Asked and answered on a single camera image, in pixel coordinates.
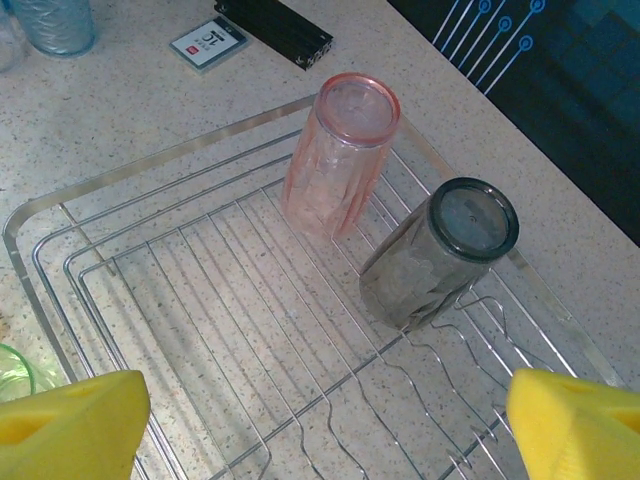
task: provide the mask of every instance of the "dish rack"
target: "dish rack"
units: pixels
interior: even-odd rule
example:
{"label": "dish rack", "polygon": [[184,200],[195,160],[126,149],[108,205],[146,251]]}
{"label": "dish rack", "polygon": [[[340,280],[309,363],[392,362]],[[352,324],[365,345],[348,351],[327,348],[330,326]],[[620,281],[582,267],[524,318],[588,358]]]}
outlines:
{"label": "dish rack", "polygon": [[517,250],[426,328],[373,322],[358,268],[453,171],[403,118],[353,234],[300,235],[279,196],[312,101],[12,214],[4,240],[66,376],[143,371],[135,478],[526,478],[513,371],[620,380]]}

